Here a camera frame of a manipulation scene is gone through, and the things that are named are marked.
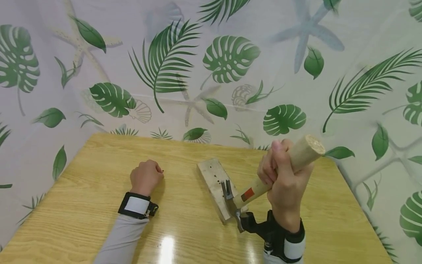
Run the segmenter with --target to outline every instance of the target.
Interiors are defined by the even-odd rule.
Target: yellow table
[[[160,205],[138,244],[134,263],[261,263],[263,240],[223,226],[196,164],[218,158],[237,189],[256,177],[260,150],[136,136],[95,134],[42,203],[0,253],[0,263],[91,263],[117,216],[129,173],[157,161],[165,180],[152,201]],[[266,196],[249,204],[258,222]],[[306,264],[391,263],[335,164],[316,162],[302,205]]]

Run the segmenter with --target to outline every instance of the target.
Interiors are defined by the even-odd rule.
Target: red label
[[[242,201],[246,201],[247,199],[251,198],[254,195],[254,191],[252,188],[249,188],[244,194],[242,194],[240,197],[242,198]]]

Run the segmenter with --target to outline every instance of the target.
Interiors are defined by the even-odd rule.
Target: wrist strap
[[[125,209],[128,201],[131,197],[135,197],[135,198],[142,199],[142,200],[149,202],[148,207],[146,209],[146,212],[144,214],[140,214],[138,212],[134,212],[134,211],[130,211],[130,210]],[[127,215],[127,216],[130,216],[130,217],[136,218],[136,219],[145,219],[145,218],[148,218],[149,216],[154,216],[155,213],[158,210],[158,205],[151,202],[150,199],[151,199],[150,196],[144,196],[144,195],[140,195],[140,194],[137,194],[137,193],[127,192],[125,194],[123,201],[120,204],[120,208],[117,212],[119,214]]]

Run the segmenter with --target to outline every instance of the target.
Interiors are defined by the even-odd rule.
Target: hammer
[[[323,156],[325,148],[315,137],[305,135],[287,153],[290,155],[293,172],[298,172],[306,165]],[[233,195],[230,180],[221,182],[221,187],[227,210],[236,219],[238,230],[242,233],[245,230],[242,227],[241,217],[246,216],[241,211],[242,207],[265,194],[271,189],[271,186],[263,183],[260,178],[256,178],[255,181],[236,196]]]

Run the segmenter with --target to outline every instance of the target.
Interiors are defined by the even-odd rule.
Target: hand
[[[286,230],[296,233],[300,228],[300,204],[314,164],[293,173],[287,153],[292,146],[293,143],[288,139],[273,141],[271,149],[260,162],[258,176],[272,186],[267,197],[275,220]]]
[[[150,196],[154,188],[164,178],[163,170],[157,162],[147,160],[139,163],[139,166],[132,170],[130,181],[132,183],[131,193],[143,196]]]

